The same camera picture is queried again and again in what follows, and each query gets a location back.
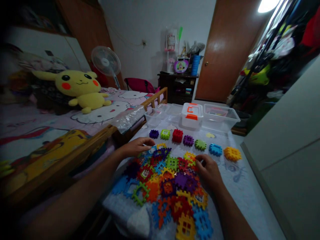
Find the hand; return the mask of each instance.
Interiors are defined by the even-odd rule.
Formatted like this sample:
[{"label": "hand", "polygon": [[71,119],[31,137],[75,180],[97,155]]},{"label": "hand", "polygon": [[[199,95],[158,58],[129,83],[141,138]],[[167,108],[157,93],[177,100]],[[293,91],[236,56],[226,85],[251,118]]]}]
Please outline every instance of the hand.
[{"label": "hand", "polygon": [[199,175],[205,180],[212,191],[224,186],[217,163],[208,154],[196,156]]},{"label": "hand", "polygon": [[151,147],[155,144],[156,143],[152,138],[140,137],[123,145],[121,148],[118,149],[118,151],[120,151],[123,154],[124,158],[136,157],[139,155],[139,153],[150,150]]}]

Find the red building block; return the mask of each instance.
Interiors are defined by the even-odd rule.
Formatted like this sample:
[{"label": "red building block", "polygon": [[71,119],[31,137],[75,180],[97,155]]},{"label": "red building block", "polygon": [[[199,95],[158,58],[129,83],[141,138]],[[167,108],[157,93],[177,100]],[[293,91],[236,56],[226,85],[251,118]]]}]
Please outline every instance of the red building block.
[{"label": "red building block", "polygon": [[182,137],[183,137],[183,131],[175,129],[172,134],[172,141],[181,143],[182,142]]}]

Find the plastic bag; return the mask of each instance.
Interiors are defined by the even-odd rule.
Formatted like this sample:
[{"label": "plastic bag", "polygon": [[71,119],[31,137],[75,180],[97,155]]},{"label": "plastic bag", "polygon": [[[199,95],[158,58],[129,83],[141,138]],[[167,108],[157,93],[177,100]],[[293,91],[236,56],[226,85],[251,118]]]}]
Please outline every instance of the plastic bag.
[{"label": "plastic bag", "polygon": [[138,105],[134,109],[119,113],[112,119],[111,125],[117,127],[119,132],[123,134],[138,122],[145,112],[144,107]]}]

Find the wooden door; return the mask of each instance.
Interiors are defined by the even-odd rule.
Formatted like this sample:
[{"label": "wooden door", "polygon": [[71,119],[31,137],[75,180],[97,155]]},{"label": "wooden door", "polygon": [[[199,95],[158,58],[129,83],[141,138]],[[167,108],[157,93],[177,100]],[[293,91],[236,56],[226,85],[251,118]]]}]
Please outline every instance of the wooden door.
[{"label": "wooden door", "polygon": [[[78,40],[88,62],[91,61],[91,52],[96,46],[106,46],[113,50],[104,13],[97,1],[56,1],[72,35]],[[117,77],[120,88],[124,89],[121,73]],[[109,87],[116,87],[113,78],[107,78]]]},{"label": "wooden door", "polygon": [[196,100],[226,102],[268,19],[269,14],[258,13],[260,2],[216,1]]}]

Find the green building block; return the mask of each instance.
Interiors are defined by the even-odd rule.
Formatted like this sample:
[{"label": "green building block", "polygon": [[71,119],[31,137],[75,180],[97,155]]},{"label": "green building block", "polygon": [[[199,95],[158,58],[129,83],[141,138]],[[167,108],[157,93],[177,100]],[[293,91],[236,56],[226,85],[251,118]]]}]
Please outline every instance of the green building block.
[{"label": "green building block", "polygon": [[204,151],[207,148],[207,143],[205,141],[197,139],[194,146],[196,147],[196,149],[198,149],[200,151]]},{"label": "green building block", "polygon": [[164,140],[169,140],[170,138],[170,130],[163,129],[160,133],[160,138]]},{"label": "green building block", "polygon": [[[143,197],[142,200],[139,199],[139,192],[141,190],[145,191],[146,193],[146,195]],[[147,201],[147,198],[149,197],[149,192],[150,192],[150,189],[148,189],[144,183],[139,182],[139,185],[137,186],[137,188],[133,190],[131,198],[133,199],[134,202],[137,202],[137,205],[142,207],[143,204]]]},{"label": "green building block", "polygon": [[167,157],[166,167],[171,170],[177,171],[177,169],[179,167],[179,159],[173,158],[173,157]]}]

